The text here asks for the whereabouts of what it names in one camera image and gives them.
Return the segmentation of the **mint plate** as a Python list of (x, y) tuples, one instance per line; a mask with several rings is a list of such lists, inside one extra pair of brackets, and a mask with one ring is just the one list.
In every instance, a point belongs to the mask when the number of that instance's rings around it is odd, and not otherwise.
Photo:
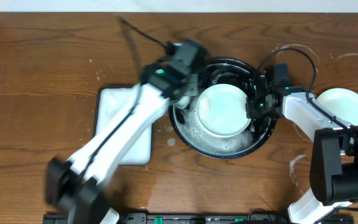
[(344, 121), (358, 126), (358, 94), (344, 88), (332, 88), (317, 97), (326, 109)]
[(229, 137), (241, 133), (250, 125), (246, 106), (244, 91), (234, 85), (217, 84), (200, 94), (196, 113), (201, 125), (209, 132)]

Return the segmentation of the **green scrubbing sponge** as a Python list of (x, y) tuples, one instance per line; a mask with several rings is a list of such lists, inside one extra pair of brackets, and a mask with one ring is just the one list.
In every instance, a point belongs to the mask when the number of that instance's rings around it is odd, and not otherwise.
[(189, 105), (190, 100), (190, 96), (183, 96), (180, 100), (176, 101), (173, 106), (180, 110), (185, 109)]

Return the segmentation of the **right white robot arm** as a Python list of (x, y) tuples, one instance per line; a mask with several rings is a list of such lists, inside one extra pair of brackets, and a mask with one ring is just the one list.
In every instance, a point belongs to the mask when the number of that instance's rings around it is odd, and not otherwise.
[(286, 118), (312, 141), (310, 189), (287, 208), (291, 223), (322, 223), (347, 210), (358, 212), (358, 126), (338, 118), (309, 89), (294, 86), (285, 64), (253, 72), (250, 119)]

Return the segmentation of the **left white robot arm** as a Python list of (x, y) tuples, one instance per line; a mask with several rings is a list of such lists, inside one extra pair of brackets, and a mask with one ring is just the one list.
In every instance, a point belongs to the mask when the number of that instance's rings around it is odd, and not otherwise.
[(66, 161), (47, 165), (45, 199), (67, 223), (117, 223), (119, 214), (104, 195), (120, 161), (139, 136), (185, 95), (209, 59), (193, 40), (171, 45), (166, 56), (139, 72), (136, 93), (108, 125)]

